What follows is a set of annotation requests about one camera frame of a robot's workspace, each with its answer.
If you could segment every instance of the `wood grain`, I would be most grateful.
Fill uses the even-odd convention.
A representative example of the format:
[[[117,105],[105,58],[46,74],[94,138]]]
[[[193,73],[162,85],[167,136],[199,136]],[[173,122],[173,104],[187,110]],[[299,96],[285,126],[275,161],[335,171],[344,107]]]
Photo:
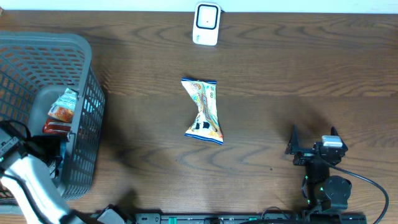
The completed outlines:
[[[218,45],[192,42],[192,13],[5,11],[0,29],[82,35],[107,95],[95,181],[72,208],[133,212],[299,209],[303,167],[284,149],[293,124],[311,146],[337,127],[339,165],[379,182],[398,212],[398,16],[224,13]],[[181,77],[215,79],[223,146],[184,137],[197,109]],[[384,197],[353,177],[349,210],[369,223]],[[24,223],[1,216],[0,223]]]

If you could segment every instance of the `wooden table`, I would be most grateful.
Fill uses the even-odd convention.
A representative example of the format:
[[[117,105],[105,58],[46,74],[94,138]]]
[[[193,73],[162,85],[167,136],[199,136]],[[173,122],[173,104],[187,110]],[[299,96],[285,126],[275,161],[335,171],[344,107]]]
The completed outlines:
[[[293,124],[311,146],[336,126],[344,169],[398,212],[398,16],[224,13],[218,45],[192,42],[193,13],[4,11],[0,29],[82,35],[107,94],[95,181],[72,208],[135,212],[300,209],[304,167],[284,154]],[[224,145],[184,137],[197,107],[180,79],[215,79]],[[384,197],[353,183],[372,223]],[[0,223],[24,223],[1,216]]]

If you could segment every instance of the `crumpled snack packet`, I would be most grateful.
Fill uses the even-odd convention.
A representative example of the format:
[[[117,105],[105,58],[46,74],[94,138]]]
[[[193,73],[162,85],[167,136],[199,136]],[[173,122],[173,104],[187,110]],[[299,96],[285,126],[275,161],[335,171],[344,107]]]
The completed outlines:
[[[71,123],[77,102],[77,92],[66,89],[55,103],[52,104],[48,115],[54,119]]]
[[[217,118],[217,81],[182,78],[181,83],[191,96],[192,100],[197,104],[199,110],[195,122],[188,131],[185,132],[185,136],[223,144],[223,133],[221,132]]]

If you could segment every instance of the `perforated basket side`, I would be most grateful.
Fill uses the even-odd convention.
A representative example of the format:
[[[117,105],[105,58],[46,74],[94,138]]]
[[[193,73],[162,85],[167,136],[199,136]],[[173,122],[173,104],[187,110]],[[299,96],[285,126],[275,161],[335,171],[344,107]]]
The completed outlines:
[[[92,69],[88,73],[81,116],[72,159],[68,165],[69,183],[63,196],[66,200],[83,196],[91,187],[100,143],[105,97]]]

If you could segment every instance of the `gray plastic basket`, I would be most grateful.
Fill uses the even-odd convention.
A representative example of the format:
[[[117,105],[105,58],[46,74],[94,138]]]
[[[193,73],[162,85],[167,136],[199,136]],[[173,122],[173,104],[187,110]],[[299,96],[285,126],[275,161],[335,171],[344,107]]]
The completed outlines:
[[[105,98],[90,63],[91,47],[78,35],[0,32],[0,120],[43,134],[51,104],[66,88],[78,92],[63,166],[53,179],[65,200],[83,196],[93,180]],[[0,213],[1,205],[16,205],[3,186]]]

